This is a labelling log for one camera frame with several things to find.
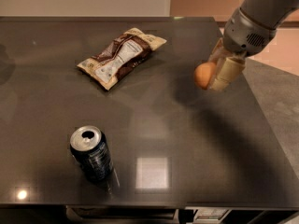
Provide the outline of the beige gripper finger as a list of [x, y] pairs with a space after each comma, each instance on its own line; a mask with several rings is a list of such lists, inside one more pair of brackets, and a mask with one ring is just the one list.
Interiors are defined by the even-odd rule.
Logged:
[[214, 49], [211, 51], [207, 63], [211, 66], [221, 66], [229, 56], [229, 51], [223, 44], [223, 39], [220, 38], [216, 43]]
[[217, 61], [216, 72], [213, 75], [209, 88], [213, 91], [223, 91], [245, 69], [245, 61], [236, 57], [220, 58]]

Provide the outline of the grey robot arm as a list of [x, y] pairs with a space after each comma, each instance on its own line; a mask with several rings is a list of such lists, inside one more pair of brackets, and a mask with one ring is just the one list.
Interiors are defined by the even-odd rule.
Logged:
[[223, 37], [208, 59], [216, 69], [207, 87], [223, 91], [241, 75], [246, 59], [263, 51], [298, 8], [299, 0], [244, 0], [226, 22]]

